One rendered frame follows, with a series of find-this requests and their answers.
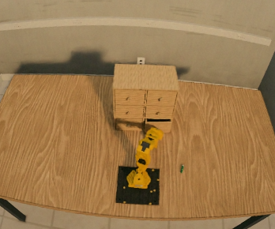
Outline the wooden chest of drawers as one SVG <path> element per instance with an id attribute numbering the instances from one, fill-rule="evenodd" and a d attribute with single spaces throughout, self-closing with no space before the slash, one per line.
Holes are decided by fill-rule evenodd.
<path id="1" fill-rule="evenodd" d="M 122 104 L 115 103 L 115 89 L 135 89 L 145 90 L 144 104 Z M 146 104 L 147 90 L 177 91 L 175 105 Z M 156 105 L 156 106 L 174 106 L 171 118 L 151 118 L 151 119 L 171 119 L 173 121 L 175 108 L 179 96 L 179 82 L 175 66 L 156 66 L 156 65 L 131 65 L 115 64 L 115 74 L 113 83 L 113 104 L 114 104 L 114 122 L 116 129 L 115 105 Z M 142 128 L 144 128 L 145 113 L 143 111 Z M 141 130 L 145 130 L 142 129 Z"/>

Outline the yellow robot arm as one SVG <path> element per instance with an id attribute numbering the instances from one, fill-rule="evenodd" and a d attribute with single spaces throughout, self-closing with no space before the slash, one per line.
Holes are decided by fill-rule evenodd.
<path id="1" fill-rule="evenodd" d="M 129 187 L 132 187 L 133 182 L 144 183 L 144 188 L 147 189 L 147 185 L 150 183 L 150 177 L 145 171 L 150 163 L 150 150 L 153 150 L 157 139 L 160 138 L 160 135 L 156 132 L 149 130 L 146 133 L 144 139 L 141 139 L 138 142 L 139 146 L 137 147 L 137 153 L 135 154 L 136 164 L 138 165 L 138 169 L 135 171 L 131 171 L 131 173 L 127 176 L 127 181 L 129 183 Z M 141 159 L 140 159 L 141 158 Z M 144 172 L 142 171 L 144 170 Z M 143 176 L 142 176 L 143 175 Z M 135 179 L 134 179 L 135 178 Z M 145 178 L 145 181 L 144 181 Z M 134 180 L 133 180 L 134 179 Z"/>

